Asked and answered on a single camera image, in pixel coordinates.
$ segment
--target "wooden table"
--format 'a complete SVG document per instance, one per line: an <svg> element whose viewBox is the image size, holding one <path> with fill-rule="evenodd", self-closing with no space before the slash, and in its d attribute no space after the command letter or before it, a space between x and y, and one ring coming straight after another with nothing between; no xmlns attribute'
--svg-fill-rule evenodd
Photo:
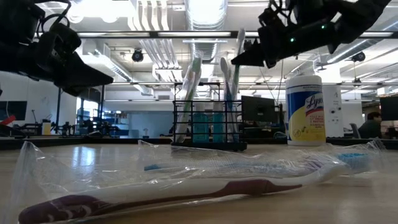
<svg viewBox="0 0 398 224"><path fill-rule="evenodd" d="M286 149L287 146L250 145L246 154ZM131 156L137 145L86 145L42 148L45 153L81 165L95 163L115 152L115 159ZM0 210L6 203L18 151L0 152ZM294 192L245 197L197 206L156 208L89 223L398 223L398 152L390 151L390 169L329 182Z"/></svg>

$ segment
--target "chair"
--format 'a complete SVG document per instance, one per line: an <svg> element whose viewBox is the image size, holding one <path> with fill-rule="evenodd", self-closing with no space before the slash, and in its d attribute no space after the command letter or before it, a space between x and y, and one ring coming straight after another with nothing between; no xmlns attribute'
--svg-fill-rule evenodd
<svg viewBox="0 0 398 224"><path fill-rule="evenodd" d="M359 134L359 130L358 130L357 125L354 124L354 123L351 123L351 124L349 124L349 125L351 125L351 128L353 129L354 138L360 139L360 138L361 138L361 135Z"/></svg>

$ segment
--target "black wire rack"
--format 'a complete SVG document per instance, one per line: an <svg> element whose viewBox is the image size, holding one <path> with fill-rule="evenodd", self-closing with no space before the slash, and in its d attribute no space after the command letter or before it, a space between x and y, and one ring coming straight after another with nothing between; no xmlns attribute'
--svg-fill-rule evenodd
<svg viewBox="0 0 398 224"><path fill-rule="evenodd" d="M177 85L181 85L181 83L175 84L175 93L177 91ZM220 83L200 83L199 85L209 85L209 86L218 86L218 100L175 100L173 101L174 104L174 126L173 126L173 143L172 146L181 146L181 147L194 147L194 148L203 148L203 149L218 149L218 150L226 150L226 151L244 151L247 148L247 143L242 142L240 140L235 142L228 142L228 139L231 139L231 135L234 136L232 139L241 139L243 133L240 132L228 132L228 127L230 125L239 126L239 124L243 124L242 121L230 121L231 119L227 119L228 116L239 116L242 111L239 110L229 110L229 108L238 108L241 105L242 101L227 101L227 100L220 100ZM195 108L195 103L222 103L223 110L220 111L213 111L213 110L205 110L199 111ZM186 104L189 105L189 109L184 110L183 108ZM184 113L189 114L189 121L178 121L178 117L182 116ZM194 118L195 113L213 113L213 114L222 114L223 121L214 121L213 119L208 121L196 121ZM191 127L190 133L178 133L177 126L179 124L187 124ZM217 131L217 133L209 132L209 133L196 133L195 132L195 125L196 124L207 124L208 127L215 124L224 124L223 131ZM177 142L177 136L185 135L184 142ZM195 135L208 135L209 141L208 142L195 142ZM222 142L214 142L215 135L223 135Z"/></svg>

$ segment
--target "desk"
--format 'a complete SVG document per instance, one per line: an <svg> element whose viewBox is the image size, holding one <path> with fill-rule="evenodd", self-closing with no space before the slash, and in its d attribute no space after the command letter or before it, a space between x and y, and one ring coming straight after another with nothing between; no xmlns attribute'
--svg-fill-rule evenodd
<svg viewBox="0 0 398 224"><path fill-rule="evenodd" d="M57 146L41 150L63 161L78 152L78 162L101 160L101 154L118 150L115 159L131 156L137 145ZM264 151L294 150L285 145L249 145L245 154ZM391 169L386 173L361 174L354 177L337 177L330 182L307 187L294 192L246 197L199 206L156 208L130 213L121 217L93 220L95 224L130 223L397 223L398 222L398 152L389 151ZM6 203L7 189L18 151L0 152L0 210Z"/></svg>

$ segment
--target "lysol wipes container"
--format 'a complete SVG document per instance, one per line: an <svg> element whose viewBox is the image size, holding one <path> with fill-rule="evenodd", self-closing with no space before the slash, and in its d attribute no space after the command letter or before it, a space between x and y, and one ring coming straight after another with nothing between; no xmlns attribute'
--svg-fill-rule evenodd
<svg viewBox="0 0 398 224"><path fill-rule="evenodd" d="M322 79L311 75L287 80L286 103L289 117L288 144L320 146L326 143Z"/></svg>

